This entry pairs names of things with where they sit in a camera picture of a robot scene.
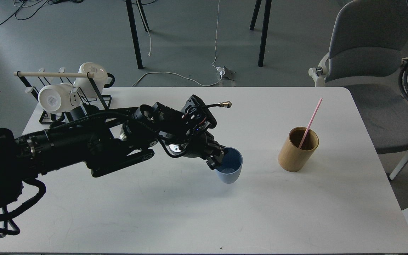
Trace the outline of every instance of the bamboo cup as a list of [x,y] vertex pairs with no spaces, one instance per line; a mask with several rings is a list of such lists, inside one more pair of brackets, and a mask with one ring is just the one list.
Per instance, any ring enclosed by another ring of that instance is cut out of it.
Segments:
[[278,163],[280,163],[280,166],[286,171],[299,171],[319,145],[319,138],[316,133],[310,129],[301,149],[298,148],[305,130],[306,127],[303,126],[292,129],[281,148],[280,154],[278,155]]

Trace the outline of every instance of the pink straw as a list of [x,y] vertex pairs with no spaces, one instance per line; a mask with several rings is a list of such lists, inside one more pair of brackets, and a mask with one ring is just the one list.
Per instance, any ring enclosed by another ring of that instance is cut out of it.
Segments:
[[308,126],[306,127],[305,133],[303,134],[303,138],[301,139],[300,145],[298,146],[299,149],[301,149],[301,146],[303,145],[303,142],[305,141],[305,137],[308,134],[308,131],[310,130],[311,123],[313,122],[314,116],[316,116],[317,109],[319,109],[319,106],[321,105],[322,102],[322,97],[319,100],[319,103],[317,103],[316,109],[314,110],[313,116],[311,117],[310,122],[308,123]]

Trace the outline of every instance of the black metal rack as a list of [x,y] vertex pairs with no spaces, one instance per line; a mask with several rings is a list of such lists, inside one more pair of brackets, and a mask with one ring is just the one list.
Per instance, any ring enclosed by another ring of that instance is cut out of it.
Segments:
[[[37,90],[36,87],[32,86],[31,83],[29,83],[28,79],[26,79],[26,77],[37,77],[39,79],[39,81],[41,82],[41,84],[43,86],[46,86],[44,81],[42,80],[42,78],[48,83],[48,85],[50,84],[50,81],[48,81],[47,77],[59,77],[61,79],[61,82],[63,82],[63,78],[66,78],[68,82],[70,82],[70,84],[73,84],[73,82],[70,81],[69,78],[88,78],[89,82],[92,85],[92,88],[94,89],[95,93],[97,94],[97,98],[95,100],[89,100],[86,95],[84,94],[83,90],[81,88],[74,88],[76,90],[80,90],[80,92],[78,93],[81,101],[83,102],[83,104],[91,104],[91,102],[95,102],[97,100],[100,101],[100,103],[102,104],[103,108],[105,110],[110,108],[111,105],[111,101],[112,101],[112,97],[111,95],[102,95],[94,81],[94,74],[92,73],[86,73],[86,74],[78,74],[78,73],[44,73],[44,72],[21,72],[21,71],[17,71],[15,73],[13,73],[15,76],[17,76],[21,82],[23,82],[23,84],[26,86],[26,92],[32,94],[32,96],[39,101],[38,97],[39,97],[39,90]],[[65,117],[65,113],[61,113],[61,117],[64,118]],[[56,121],[56,115],[53,113],[47,113],[45,110],[42,112],[40,119],[39,119],[39,123],[43,124],[43,125],[48,125],[48,124],[52,124],[53,121]]]

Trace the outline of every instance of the gray floor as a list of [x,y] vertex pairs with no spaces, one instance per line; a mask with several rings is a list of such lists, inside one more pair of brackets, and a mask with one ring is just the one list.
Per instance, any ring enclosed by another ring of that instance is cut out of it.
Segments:
[[[216,65],[235,71],[235,78],[217,86],[313,86],[307,75],[308,68],[316,66],[327,53],[335,18],[345,2],[274,1],[264,67],[259,68],[257,57],[264,12],[260,11],[256,29],[250,31],[254,0],[221,0]],[[146,67],[143,70],[136,67],[123,0],[44,5],[26,21],[11,18],[0,26],[0,127],[21,135],[37,103],[24,93],[24,85],[13,76],[18,70],[45,68],[55,72],[66,67],[66,71],[75,72],[81,63],[95,62],[115,75],[115,86],[131,86],[143,74],[152,71],[179,73],[203,84],[216,82],[217,72],[211,63],[215,57],[217,4],[217,0],[158,0],[145,5],[152,30],[152,56],[147,55],[149,36],[135,9]],[[37,6],[22,10],[18,17],[31,15]],[[15,10],[13,1],[1,0],[0,22]],[[408,43],[403,56],[408,57]],[[397,89],[397,73],[375,80]],[[372,80],[348,78],[328,85],[369,81]],[[197,84],[169,74],[153,74],[138,86]],[[401,156],[401,153],[381,155],[385,171],[390,172]],[[407,208],[408,165],[391,185],[401,208]]]

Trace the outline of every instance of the blue cup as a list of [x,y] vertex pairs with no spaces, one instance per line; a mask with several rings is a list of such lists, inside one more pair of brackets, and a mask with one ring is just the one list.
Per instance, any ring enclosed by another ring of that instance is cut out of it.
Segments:
[[238,179],[242,171],[243,158],[238,150],[231,147],[225,147],[223,152],[225,156],[221,165],[215,168],[215,172],[222,182],[230,184]]

